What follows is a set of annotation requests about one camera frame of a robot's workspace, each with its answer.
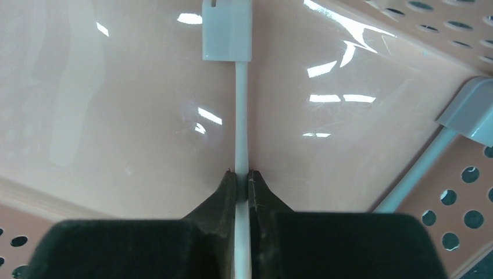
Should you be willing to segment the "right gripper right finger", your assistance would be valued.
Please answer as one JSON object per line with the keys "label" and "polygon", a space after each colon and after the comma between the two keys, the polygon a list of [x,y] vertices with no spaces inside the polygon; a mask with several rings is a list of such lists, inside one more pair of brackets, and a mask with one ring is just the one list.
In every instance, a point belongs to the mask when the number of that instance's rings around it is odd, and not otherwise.
{"label": "right gripper right finger", "polygon": [[297,212],[248,175],[253,278],[446,278],[410,215]]}

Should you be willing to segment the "pink perforated plastic basket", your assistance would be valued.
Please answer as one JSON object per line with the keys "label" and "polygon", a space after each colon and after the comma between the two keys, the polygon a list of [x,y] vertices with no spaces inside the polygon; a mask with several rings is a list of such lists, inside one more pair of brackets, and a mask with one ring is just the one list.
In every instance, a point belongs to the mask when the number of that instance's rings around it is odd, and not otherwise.
{"label": "pink perforated plastic basket", "polygon": [[[234,168],[201,1],[1,2],[1,277],[63,219],[177,219]],[[372,211],[469,80],[491,1],[254,1],[249,165],[299,211]]]}

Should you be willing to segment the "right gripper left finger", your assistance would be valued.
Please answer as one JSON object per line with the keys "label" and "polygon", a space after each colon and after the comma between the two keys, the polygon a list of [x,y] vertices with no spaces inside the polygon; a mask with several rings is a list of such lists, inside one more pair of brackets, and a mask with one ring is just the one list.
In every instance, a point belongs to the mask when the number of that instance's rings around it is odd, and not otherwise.
{"label": "right gripper left finger", "polygon": [[230,278],[236,176],[181,219],[64,220],[37,245],[24,278]]}

